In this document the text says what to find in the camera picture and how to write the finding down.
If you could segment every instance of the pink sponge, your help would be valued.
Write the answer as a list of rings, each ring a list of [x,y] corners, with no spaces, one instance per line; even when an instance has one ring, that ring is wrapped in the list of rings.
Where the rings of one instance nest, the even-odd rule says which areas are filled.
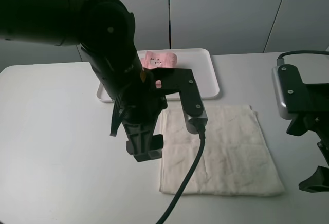
[[[177,55],[174,53],[153,53],[146,52],[145,58],[140,59],[142,66],[147,69],[154,69],[157,67],[175,68],[177,65]],[[161,88],[161,81],[155,82],[158,89]]]

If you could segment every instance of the white towel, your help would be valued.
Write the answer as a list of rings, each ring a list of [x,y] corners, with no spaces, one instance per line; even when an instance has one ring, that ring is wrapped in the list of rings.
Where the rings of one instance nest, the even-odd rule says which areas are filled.
[[[206,145],[184,194],[274,196],[284,191],[250,106],[206,107]],[[175,194],[197,154],[198,135],[187,132],[181,108],[161,114],[164,148],[160,191]]]

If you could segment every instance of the screw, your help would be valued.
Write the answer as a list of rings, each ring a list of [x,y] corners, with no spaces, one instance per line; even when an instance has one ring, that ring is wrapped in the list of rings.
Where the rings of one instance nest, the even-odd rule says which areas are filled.
[[[114,32],[114,28],[112,26],[108,27],[108,33],[112,34]]]

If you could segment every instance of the tray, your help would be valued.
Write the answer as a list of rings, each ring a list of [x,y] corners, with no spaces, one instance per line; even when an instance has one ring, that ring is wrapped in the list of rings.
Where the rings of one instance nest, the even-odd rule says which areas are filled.
[[[152,52],[172,52],[177,55],[176,68],[190,68],[199,87],[203,100],[214,99],[220,93],[214,67],[207,50],[201,48],[193,49],[165,49],[150,50]],[[138,56],[145,57],[146,51],[138,51]],[[97,98],[106,103],[112,102],[102,84],[99,84]],[[167,95],[167,100],[179,100],[179,93]]]

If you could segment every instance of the table surface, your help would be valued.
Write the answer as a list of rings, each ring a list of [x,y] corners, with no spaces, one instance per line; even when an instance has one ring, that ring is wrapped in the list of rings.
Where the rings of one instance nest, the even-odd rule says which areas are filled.
[[[221,96],[249,104],[286,193],[278,197],[183,196],[166,223],[327,223],[329,197],[298,190],[318,165],[319,138],[285,133],[271,68],[279,53],[218,55]],[[329,58],[294,55],[307,83],[329,82]],[[109,136],[113,104],[96,98],[89,63],[11,66],[0,74],[0,220],[4,224],[155,223],[172,200],[158,191],[160,160],[137,163],[122,127]]]

